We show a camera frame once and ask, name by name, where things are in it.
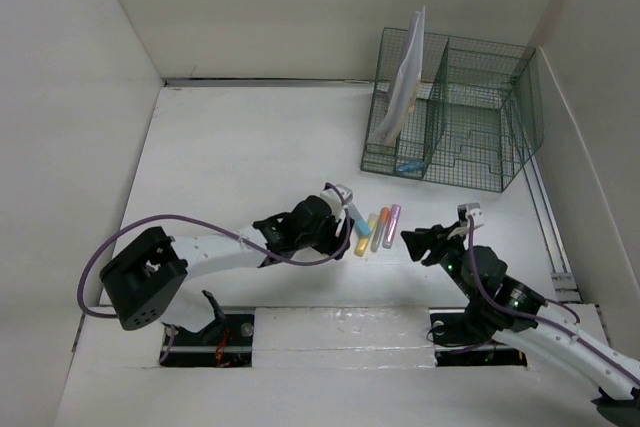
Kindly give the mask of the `blue capsule marker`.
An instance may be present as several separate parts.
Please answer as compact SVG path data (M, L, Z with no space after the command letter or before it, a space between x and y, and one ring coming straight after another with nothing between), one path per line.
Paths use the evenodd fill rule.
M398 165L395 168L397 173L416 173L421 172L424 168L424 163L421 161L411 161Z

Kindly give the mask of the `clear purple-zip document pouch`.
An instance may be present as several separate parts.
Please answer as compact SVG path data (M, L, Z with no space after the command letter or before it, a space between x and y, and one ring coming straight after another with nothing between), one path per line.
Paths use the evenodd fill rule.
M426 7L423 6L421 10L413 13L405 35L400 60L387 90L388 108L394 106L396 102L404 104L411 97L416 101L422 76L425 20ZM383 145L382 136L387 124L385 117L374 132L369 135L370 141Z

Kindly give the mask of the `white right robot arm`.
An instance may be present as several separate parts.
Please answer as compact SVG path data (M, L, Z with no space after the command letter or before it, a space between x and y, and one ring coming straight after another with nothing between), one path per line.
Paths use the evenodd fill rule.
M615 426L639 423L639 362L551 309L550 300L507 273L488 246L474 242L474 222L404 231L412 261L439 265L466 297L464 311L431 327L432 341L456 353L490 342L537 356L598 393L597 412Z

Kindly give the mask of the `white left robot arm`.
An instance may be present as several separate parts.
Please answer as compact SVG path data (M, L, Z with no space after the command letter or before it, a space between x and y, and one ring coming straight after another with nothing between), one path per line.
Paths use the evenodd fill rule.
M238 268L339 260L352 224L345 201L327 189L238 232L213 226L210 236L171 237L150 227L102 268L100 280L124 330L159 322L208 344L222 334L224 315L210 292L194 294L185 282Z

